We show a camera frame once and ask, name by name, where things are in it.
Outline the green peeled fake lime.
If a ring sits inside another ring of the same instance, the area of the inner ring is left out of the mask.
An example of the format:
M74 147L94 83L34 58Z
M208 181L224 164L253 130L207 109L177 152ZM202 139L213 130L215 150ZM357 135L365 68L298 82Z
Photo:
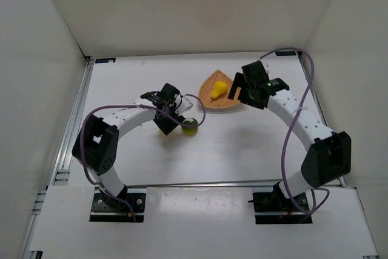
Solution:
M182 123L181 129L184 135L196 135L198 132L198 121L195 118L186 118Z

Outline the yellow fake pear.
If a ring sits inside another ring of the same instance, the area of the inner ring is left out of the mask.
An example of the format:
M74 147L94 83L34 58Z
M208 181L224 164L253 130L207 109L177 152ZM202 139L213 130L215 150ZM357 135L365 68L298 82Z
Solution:
M211 99L217 99L228 91L228 85L224 81L216 81L211 92Z

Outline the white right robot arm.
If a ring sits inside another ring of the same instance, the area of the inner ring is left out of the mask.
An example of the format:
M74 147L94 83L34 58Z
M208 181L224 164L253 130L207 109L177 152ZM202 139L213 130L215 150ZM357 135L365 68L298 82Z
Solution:
M297 195L350 172L350 136L319 122L302 107L282 79L269 78L261 61L245 65L236 73L228 98L257 109L269 109L286 124L288 134L296 135L307 152L299 171L292 175L283 173L281 182L274 185L273 196L277 201L292 201Z

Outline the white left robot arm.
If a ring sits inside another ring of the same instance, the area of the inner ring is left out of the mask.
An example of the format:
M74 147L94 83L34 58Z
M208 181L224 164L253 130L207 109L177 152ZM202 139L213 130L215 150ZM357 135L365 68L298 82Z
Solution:
M83 132L77 136L72 155L88 170L112 209L129 209L124 203L127 186L114 168L119 140L131 130L153 121L163 134L169 135L184 121L183 113L193 107L191 101L173 85L166 83L160 91L146 92L130 107L119 108L103 117L92 114Z

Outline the woven bamboo fruit bowl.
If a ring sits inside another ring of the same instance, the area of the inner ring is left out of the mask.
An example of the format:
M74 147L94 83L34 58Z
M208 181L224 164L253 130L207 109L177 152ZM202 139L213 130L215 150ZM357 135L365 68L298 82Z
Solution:
M230 109L240 104L237 100L239 89L233 99L229 99L233 80L220 70L214 71L201 85L198 97L206 109Z

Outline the blue label sticker right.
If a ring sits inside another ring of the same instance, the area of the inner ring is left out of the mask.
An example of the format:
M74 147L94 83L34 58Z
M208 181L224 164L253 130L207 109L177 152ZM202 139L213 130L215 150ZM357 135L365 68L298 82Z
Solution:
M280 50L275 52L276 56L296 56L297 53L294 50Z

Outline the blue label sticker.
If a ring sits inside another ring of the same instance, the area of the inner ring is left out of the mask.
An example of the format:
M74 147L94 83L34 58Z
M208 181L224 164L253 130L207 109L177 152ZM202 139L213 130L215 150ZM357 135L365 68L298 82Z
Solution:
M280 50L275 52L276 56L296 56L297 53L294 50Z
M116 62L116 58L97 58L95 64L109 64Z

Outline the blue label sticker left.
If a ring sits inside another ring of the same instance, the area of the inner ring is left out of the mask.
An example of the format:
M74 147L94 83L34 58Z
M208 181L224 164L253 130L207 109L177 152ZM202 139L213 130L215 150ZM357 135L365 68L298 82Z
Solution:
M109 64L116 62L116 58L97 58L95 64Z

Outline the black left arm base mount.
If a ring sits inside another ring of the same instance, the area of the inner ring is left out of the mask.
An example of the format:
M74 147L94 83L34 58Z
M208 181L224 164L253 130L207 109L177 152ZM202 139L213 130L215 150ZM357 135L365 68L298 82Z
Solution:
M146 192L131 190L127 193L127 202L131 205L135 215L122 202L116 201L101 191L93 196L89 221L104 223L143 223L146 206Z

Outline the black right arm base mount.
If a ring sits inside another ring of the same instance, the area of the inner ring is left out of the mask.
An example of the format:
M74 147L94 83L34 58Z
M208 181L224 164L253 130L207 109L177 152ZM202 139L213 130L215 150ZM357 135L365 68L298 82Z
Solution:
M289 199L275 196L273 192L253 192L247 201L253 206L255 224L312 224L312 217L300 212Z

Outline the aluminium front rail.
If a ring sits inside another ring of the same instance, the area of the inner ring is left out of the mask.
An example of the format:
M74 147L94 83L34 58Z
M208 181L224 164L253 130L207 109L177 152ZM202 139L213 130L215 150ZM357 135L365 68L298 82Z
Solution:
M181 175L163 175L163 174L134 174L120 175L123 182L128 186L214 186L226 184L274 184L282 180L275 178L241 178L241 177L190 177Z

